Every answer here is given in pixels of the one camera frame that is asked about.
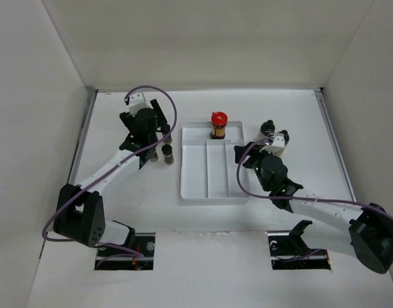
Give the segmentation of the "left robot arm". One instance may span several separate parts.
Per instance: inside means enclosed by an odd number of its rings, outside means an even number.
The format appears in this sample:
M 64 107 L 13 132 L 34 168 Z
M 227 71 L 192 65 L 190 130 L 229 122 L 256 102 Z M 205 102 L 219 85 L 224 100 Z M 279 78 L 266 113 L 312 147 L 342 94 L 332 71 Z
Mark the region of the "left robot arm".
M 156 99 L 146 101 L 140 93 L 129 98 L 128 111 L 120 113 L 119 118 L 128 129 L 126 139 L 95 174 L 61 188 L 53 230 L 90 248 L 112 244 L 115 251 L 126 256 L 134 251 L 135 230 L 106 218 L 105 199 L 148 161 L 157 160 L 157 132 L 167 119 Z

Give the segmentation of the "black-label spice bottle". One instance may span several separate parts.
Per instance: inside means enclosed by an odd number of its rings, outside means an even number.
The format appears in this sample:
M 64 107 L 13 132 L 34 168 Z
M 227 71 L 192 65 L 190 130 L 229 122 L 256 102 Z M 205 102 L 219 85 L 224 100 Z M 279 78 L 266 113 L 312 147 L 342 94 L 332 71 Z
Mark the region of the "black-label spice bottle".
M 161 148 L 164 157 L 164 163 L 167 165 L 172 165 L 174 163 L 173 149 L 170 144 L 165 144 Z

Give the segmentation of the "black-top brown spice grinder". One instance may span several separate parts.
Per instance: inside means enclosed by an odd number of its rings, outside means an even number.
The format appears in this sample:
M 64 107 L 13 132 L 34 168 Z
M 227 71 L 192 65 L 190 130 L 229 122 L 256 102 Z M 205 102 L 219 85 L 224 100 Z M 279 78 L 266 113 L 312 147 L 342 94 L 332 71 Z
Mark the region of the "black-top brown spice grinder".
M 271 119 L 265 121 L 260 126 L 260 133 L 265 137 L 269 137 L 269 136 L 273 135 L 274 132 L 275 132 L 275 125 L 274 125 L 273 120 L 271 120 Z

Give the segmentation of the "red-lid sauce jar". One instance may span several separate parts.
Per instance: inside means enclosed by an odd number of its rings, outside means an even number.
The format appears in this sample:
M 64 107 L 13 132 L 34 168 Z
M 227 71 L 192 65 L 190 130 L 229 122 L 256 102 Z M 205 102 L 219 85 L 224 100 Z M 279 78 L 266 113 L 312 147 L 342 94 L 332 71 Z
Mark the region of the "red-lid sauce jar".
M 228 117 L 224 112 L 213 112 L 211 115 L 211 138 L 224 139 Z
M 145 162 L 157 162 L 158 160 L 159 160 L 159 156 L 155 146 L 145 151 L 144 153 Z

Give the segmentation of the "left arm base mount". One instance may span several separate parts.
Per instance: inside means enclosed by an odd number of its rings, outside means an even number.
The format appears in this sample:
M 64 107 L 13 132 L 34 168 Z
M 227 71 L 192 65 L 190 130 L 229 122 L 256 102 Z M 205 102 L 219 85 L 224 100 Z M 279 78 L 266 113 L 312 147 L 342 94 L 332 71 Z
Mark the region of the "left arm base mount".
M 156 233 L 138 233 L 131 251 L 101 246 L 96 253 L 95 270 L 150 271 L 153 270 Z

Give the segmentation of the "white divided organizer tray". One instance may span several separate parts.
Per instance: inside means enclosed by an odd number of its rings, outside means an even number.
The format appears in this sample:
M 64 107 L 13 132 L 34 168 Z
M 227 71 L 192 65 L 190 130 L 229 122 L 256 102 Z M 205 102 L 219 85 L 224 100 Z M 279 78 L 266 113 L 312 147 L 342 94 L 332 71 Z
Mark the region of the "white divided organizer tray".
M 236 177 L 235 146 L 245 144 L 241 121 L 228 122 L 224 139 L 212 139 L 210 122 L 182 125 L 180 197 L 193 205 L 238 205 L 249 196 Z

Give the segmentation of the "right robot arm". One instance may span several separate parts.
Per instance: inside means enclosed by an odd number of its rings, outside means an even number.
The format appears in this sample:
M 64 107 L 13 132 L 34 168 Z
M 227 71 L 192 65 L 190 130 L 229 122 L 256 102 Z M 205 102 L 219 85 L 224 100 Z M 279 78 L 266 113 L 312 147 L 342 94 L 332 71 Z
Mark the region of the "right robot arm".
M 280 157 L 267 153 L 263 141 L 234 147 L 238 169 L 251 169 L 269 200 L 279 210 L 305 216 L 289 233 L 298 254 L 319 248 L 358 259 L 385 274 L 393 264 L 393 216 L 375 203 L 327 199 L 288 178 Z

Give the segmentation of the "black-top white salt grinder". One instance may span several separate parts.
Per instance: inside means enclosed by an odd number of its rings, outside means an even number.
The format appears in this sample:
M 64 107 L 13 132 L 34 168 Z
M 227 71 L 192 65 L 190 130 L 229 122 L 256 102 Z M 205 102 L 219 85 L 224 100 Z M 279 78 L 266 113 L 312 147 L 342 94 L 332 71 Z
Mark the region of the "black-top white salt grinder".
M 279 133 L 283 134 L 284 137 L 284 144 L 287 145 L 290 141 L 290 136 L 287 130 L 281 130 Z

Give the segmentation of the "red-label black-cap spice bottle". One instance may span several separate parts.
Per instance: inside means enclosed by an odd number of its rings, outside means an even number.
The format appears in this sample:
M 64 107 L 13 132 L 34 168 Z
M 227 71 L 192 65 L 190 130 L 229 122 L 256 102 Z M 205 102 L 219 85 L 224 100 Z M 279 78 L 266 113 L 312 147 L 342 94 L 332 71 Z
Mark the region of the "red-label black-cap spice bottle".
M 161 133 L 162 133 L 163 142 L 165 144 L 171 144 L 172 143 L 171 126 L 168 123 L 165 123 L 161 126 Z

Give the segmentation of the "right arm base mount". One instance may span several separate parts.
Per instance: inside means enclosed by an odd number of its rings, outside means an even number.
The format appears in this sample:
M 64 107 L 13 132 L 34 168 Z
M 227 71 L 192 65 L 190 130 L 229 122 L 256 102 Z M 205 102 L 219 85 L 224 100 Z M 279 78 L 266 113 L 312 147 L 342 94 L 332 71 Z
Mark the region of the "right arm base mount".
M 304 231 L 312 225 L 302 220 L 291 230 L 269 232 L 268 246 L 273 270 L 330 270 L 326 250 L 309 248 L 302 239 Z

